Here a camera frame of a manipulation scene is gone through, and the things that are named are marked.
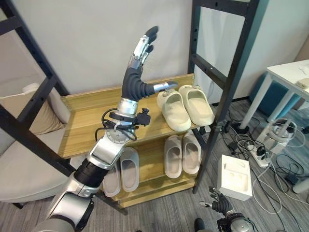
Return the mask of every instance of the cushion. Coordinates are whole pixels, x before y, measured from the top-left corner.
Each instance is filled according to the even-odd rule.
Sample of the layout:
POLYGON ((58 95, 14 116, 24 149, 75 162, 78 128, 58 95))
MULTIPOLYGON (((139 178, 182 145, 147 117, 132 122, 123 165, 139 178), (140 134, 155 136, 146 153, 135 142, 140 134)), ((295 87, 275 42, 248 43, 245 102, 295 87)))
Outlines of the cushion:
MULTIPOLYGON (((0 104, 9 111, 15 118, 24 109, 28 101, 32 98, 35 91, 21 93, 17 95, 0 98, 0 104)), ((64 128, 53 110, 45 101, 36 118, 34 119, 30 131, 34 134, 45 134, 64 128)))
MULTIPOLYGON (((65 128, 39 135, 38 138, 58 152, 64 131, 65 128)), ((59 191, 67 179, 18 141, 0 156, 0 201, 23 202, 20 199, 30 201, 49 197, 59 191)))

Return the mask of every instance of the white table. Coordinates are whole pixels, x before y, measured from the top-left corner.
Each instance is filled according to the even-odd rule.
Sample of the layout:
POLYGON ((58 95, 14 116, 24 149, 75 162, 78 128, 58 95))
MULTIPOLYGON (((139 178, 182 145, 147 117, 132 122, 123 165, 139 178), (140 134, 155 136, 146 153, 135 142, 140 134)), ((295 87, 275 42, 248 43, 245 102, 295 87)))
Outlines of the white table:
POLYGON ((257 107, 265 96, 268 88, 270 87, 272 81, 280 83, 289 90, 267 119, 268 122, 274 120, 280 114, 282 109, 286 106, 286 104, 295 93, 304 98, 305 100, 309 101, 309 88, 302 89, 295 85, 298 80, 306 77, 309 78, 309 59, 267 67, 267 72, 267 76, 265 77, 259 91, 254 98, 254 101, 252 102, 245 118, 243 119, 239 127, 240 129, 246 128, 257 107))

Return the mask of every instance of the robotic arm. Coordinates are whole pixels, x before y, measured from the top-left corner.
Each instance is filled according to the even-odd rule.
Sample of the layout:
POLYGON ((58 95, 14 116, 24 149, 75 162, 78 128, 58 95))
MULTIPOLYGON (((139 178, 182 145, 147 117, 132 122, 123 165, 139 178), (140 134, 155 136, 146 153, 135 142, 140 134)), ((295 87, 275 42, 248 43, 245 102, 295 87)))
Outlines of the robotic arm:
POLYGON ((200 205, 211 208, 224 215, 217 221, 220 232, 254 232, 255 224, 245 218, 242 213, 236 213, 230 201, 215 187, 209 187, 211 197, 215 199, 212 203, 199 202, 200 205))
POLYGON ((136 140, 134 130, 137 125, 150 123, 149 110, 143 109, 137 114, 140 99, 156 92, 176 87, 176 82, 146 84, 140 77, 143 65, 153 50, 151 43, 156 39, 158 27, 149 29, 143 35, 132 56, 122 85, 122 96, 117 108, 110 109, 102 117, 106 133, 93 146, 82 165, 73 172, 64 184, 62 192, 56 195, 50 205, 46 220, 40 223, 33 232, 77 232, 87 224, 93 210, 93 195, 114 166, 129 140, 136 140), (112 120, 105 119, 110 112, 112 120))

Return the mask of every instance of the slipper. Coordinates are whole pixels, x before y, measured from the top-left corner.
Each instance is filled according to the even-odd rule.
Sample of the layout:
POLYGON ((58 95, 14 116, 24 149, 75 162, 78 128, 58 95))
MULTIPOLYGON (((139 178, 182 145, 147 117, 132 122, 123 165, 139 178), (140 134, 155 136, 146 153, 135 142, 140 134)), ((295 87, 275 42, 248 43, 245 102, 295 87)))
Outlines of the slipper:
POLYGON ((205 93, 199 86, 185 85, 179 88, 183 104, 192 120, 199 126, 208 126, 214 121, 214 114, 207 102, 205 93))
POLYGON ((181 137, 172 135, 164 145, 164 168, 169 178, 177 178, 182 173, 182 143, 181 137))
POLYGON ((120 171, 118 162, 116 162, 113 168, 108 171, 102 183, 104 193, 107 197, 116 196, 120 192, 121 183, 120 183, 120 171))
POLYGON ((160 92, 157 104, 162 109, 162 114, 174 131, 186 131, 191 127, 190 117, 183 105, 183 98, 179 92, 168 90, 160 92))
POLYGON ((183 137, 183 170, 188 174, 195 174, 201 162, 201 146, 196 137, 187 133, 183 137))
POLYGON ((126 192, 137 189, 140 183, 140 164, 137 150, 125 147, 120 157, 122 188, 126 192))

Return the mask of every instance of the black metal frame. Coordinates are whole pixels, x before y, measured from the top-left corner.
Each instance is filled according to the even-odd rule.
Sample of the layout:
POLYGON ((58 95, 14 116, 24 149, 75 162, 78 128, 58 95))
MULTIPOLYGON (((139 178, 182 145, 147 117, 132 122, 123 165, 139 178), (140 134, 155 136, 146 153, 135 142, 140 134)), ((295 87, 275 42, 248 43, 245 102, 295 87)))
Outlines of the black metal frame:
MULTIPOLYGON (((46 78, 17 119, 0 105, 0 127, 42 160, 52 165, 64 175, 70 176, 75 171, 70 165, 70 160, 62 159, 56 152, 29 131, 36 115, 54 87, 61 96, 69 95, 69 92, 49 65, 11 1, 0 0, 0 7, 8 17, 6 20, 0 22, 0 36, 15 30, 46 75, 46 78)), ((126 209, 118 205, 113 199, 106 197, 102 191, 97 194, 97 197, 119 212, 125 215, 127 214, 126 209)), ((19 203, 14 203, 14 205, 20 209, 22 208, 19 203)))
MULTIPOLYGON (((193 129, 193 133, 201 144, 203 150, 202 163, 197 175, 197 182, 193 193, 197 192, 203 174, 206 170, 211 151, 214 147, 223 120, 232 102, 236 87, 243 72, 244 66, 240 66, 239 64, 241 62, 245 63, 248 59, 248 57, 245 57, 242 54, 253 23, 258 2, 259 0, 251 0, 250 2, 241 2, 236 0, 193 0, 188 73, 193 73, 194 67, 197 65, 221 89, 223 89, 223 94, 218 105, 214 123, 211 125, 211 132, 207 143, 204 141, 202 136, 205 133, 205 128, 200 128, 200 131, 193 129), (207 7, 245 17, 244 25, 228 77, 224 76, 219 70, 217 70, 214 66, 209 64, 206 60, 197 54, 197 38, 201 7, 207 7)), ((0 106, 0 127, 37 156, 39 156, 41 159, 52 165, 64 175, 69 176, 75 169, 70 166, 68 160, 61 159, 57 153, 51 150, 46 144, 44 144, 40 139, 38 139, 33 133, 29 131, 33 120, 35 119, 37 113, 39 112, 53 87, 56 88, 61 96, 68 95, 69 92, 61 83, 57 74, 53 71, 47 59, 35 43, 29 30, 27 29, 25 23, 19 16, 13 4, 9 0, 1 0, 0 3, 2 10, 8 17, 7 20, 0 22, 0 35, 15 29, 17 34, 24 42, 25 46, 28 48, 46 75, 45 80, 41 83, 40 87, 27 103, 26 107, 23 109, 17 119, 14 118, 8 111, 6 111, 4 107, 0 106)), ((104 196, 103 192, 100 192, 97 194, 97 196, 111 207, 124 214, 127 214, 125 209, 120 207, 117 202, 104 196)))
POLYGON ((214 123, 210 125, 211 132, 209 134, 207 142, 205 142, 202 137, 202 134, 205 131, 204 128, 201 128, 200 131, 198 131, 197 129, 193 130, 194 135, 196 136, 202 147, 203 153, 201 166, 197 174, 196 185, 193 188, 193 193, 197 192, 202 177, 206 171, 207 163, 211 156, 212 149, 216 143, 220 129, 224 123, 225 115, 233 100, 237 85, 240 81, 241 74, 244 69, 243 64, 247 62, 248 56, 243 55, 244 48, 245 46, 247 46, 248 49, 251 49, 253 45, 253 43, 249 44, 247 41, 258 3, 259 0, 250 0, 250 2, 243 2, 237 0, 193 0, 188 73, 194 73, 195 65, 197 65, 210 79, 212 79, 223 90, 214 123), (245 17, 239 37, 239 42, 237 44, 232 65, 227 77, 197 54, 197 38, 199 31, 198 28, 201 7, 206 7, 217 11, 223 11, 245 17))

